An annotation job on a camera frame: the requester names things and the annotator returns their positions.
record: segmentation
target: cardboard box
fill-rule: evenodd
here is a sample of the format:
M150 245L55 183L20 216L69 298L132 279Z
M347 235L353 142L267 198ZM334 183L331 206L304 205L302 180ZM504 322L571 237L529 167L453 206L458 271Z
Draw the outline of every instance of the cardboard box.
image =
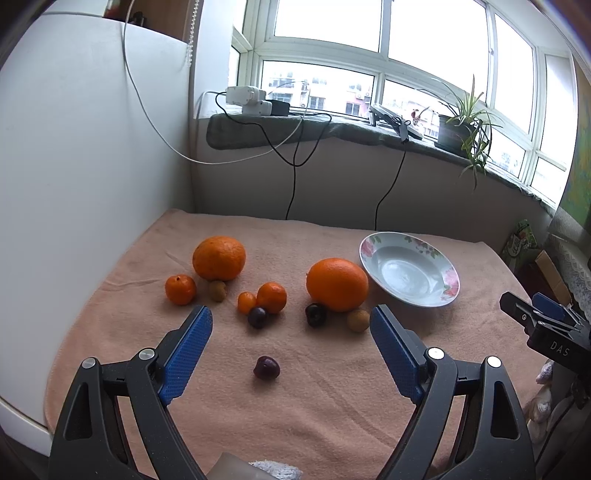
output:
M540 269L544 279L548 282L548 285L560 304L565 307L570 305L573 302L573 299L570 296L569 289L563 282L562 277L558 273L558 270L556 270L556 267L545 250L542 250L535 258L535 264Z

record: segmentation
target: spider plant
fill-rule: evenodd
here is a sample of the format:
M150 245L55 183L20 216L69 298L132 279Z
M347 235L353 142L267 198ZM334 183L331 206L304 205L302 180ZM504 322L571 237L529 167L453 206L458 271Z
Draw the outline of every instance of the spider plant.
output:
M453 116L451 116L445 123L454 123L456 127L464 127L466 132L462 132L462 151L466 153L466 158L470 164L462 170L460 176L472 169L474 173L474 189L478 185L477 171L480 170L486 174L485 166L491 152L492 145L492 127L501 127L501 125L494 124L491 118L495 115L488 112L486 109L479 108L478 102L484 95L484 92L475 94L476 77L472 75L472 89L470 92L463 92L463 94L456 94L451 87L441 80L438 82L445 85L447 90L453 95L453 102L438 94L433 94L445 106Z
M478 102L482 98L482 95L484 95L484 92L475 95L474 91L476 89L476 77L474 75L472 75L472 90L470 93L464 92L462 96L456 94L456 92L454 92L447 83L442 82L441 80L438 81L441 82L445 88L447 88L447 90L449 90L455 100L455 102L452 103L440 95L435 95L441 104L453 114L453 116L446 123L456 120L458 125L472 125L479 118L482 119L486 117L488 120L487 124L492 125L490 122L492 114L483 108L478 109Z
M478 186L477 172L480 170L483 175L486 175L485 166L491 154L492 128L488 128L487 125L490 125L490 123L487 124L486 122L482 118L477 119L475 121L476 126L474 132L470 134L462 145L462 150L466 151L470 164L462 170L460 177L472 169L472 173L474 174L474 190Z

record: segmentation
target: white power adapter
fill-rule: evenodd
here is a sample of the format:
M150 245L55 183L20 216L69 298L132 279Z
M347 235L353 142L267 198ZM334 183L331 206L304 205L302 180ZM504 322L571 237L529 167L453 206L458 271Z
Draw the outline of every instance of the white power adapter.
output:
M265 100L267 92L257 87L228 87L226 103L240 105L245 115L270 115L272 103Z

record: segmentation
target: white cable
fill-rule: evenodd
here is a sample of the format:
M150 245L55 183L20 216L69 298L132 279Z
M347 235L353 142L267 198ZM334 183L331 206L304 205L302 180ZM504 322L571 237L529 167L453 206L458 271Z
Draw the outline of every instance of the white cable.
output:
M230 161L224 161L224 162L216 162L216 163L210 163L210 162L203 162L203 161L199 161L199 160L195 160L193 158L187 157L186 155L183 155L181 152L179 152L178 150L176 150L170 143L168 143L168 141L163 137L163 135L160 133L160 131L156 128L156 125L154 125L153 121L151 120L150 116L148 115L148 112L146 111L146 108L144 107L144 103L142 101L142 98L139 94L139 90L135 84L134 78L131 75L131 71L129 69L129 64L127 63L127 52L125 49L125 36L127 33L127 23L129 22L129 17L131 16L131 9L133 8L135 3L135 0L131 0L131 2L129 3L129 8L127 9L127 14L125 16L125 23L123 26L123 37L122 37L122 47L123 47L123 62L125 63L125 70L127 71L127 75L129 76L129 79L131 81L131 85L133 85L134 90L135 90L135 94L138 97L139 100L139 105L142 108L142 111L144 112L145 117L148 119L148 122L150 123L150 125L152 126L152 128L154 129L154 131L158 134L158 136L162 139L162 141L164 143L167 144L167 146L174 151L177 155L183 157L185 160L189 160L193 163L197 163L200 165L228 165L230 163L238 163L241 161L245 161L245 160L251 160L253 158L258 158L258 157L262 157L263 155L267 155L269 153L272 153L274 150L270 149L264 153L258 154L258 155L253 155L252 157L247 157L247 158L240 158L239 160L230 160ZM201 94L201 99L203 100L204 96L206 93L210 93L210 92L203 92ZM304 121L304 117L306 116L306 112L308 110L308 107L306 106L306 110L304 111L304 115L302 115L300 121L298 122L296 128L294 129L294 131L292 133L289 134L289 136L280 144L278 144L275 148L282 146L285 142L287 142L299 129L300 125L302 124L302 122Z

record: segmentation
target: white window frame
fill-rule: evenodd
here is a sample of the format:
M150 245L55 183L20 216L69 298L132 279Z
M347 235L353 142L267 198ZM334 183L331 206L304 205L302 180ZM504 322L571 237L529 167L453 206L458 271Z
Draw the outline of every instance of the white window frame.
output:
M327 67L336 67L354 72L368 74L374 77L372 103L381 103L384 95L385 81L390 80L401 85L425 89L444 98L449 98L449 92L435 75L427 73L411 65L407 65L388 57L390 44L390 19L392 0L382 0L381 36L377 52L352 47L339 43L309 38L276 37L275 21L280 0L248 0L246 3L243 31L233 28L232 46L240 52L238 67L238 85L257 85L262 81L262 67L264 61L286 61L296 63L311 63ZM565 165L548 157L541 151L542 135L544 132L544 114L546 100L546 65L545 55L555 55L568 58L571 63L573 82L574 63L572 56L565 56L563 52L552 51L534 45L519 27L504 15L499 9L484 0L474 0L481 4L486 11L486 21L489 36L489 74L487 82L486 103L480 102L480 108L485 108L500 120L503 135L525 150L518 182L531 188L538 157L547 160L563 171ZM532 48L534 59L534 91L532 99L532 116L529 131L525 132L500 111L495 110L496 82L498 77L497 35L495 14L511 26ZM457 93L463 91L448 83ZM515 181L515 177L505 170L488 162L487 166ZM543 196L544 201L551 207L556 204Z
M312 106L312 99L315 98L316 99L316 105ZM324 101L326 100L326 98L324 97L317 97L314 95L310 95L310 100L309 100L309 105L308 108L312 109L312 110L318 110L318 104L320 103L319 100L322 100L322 107L324 107Z

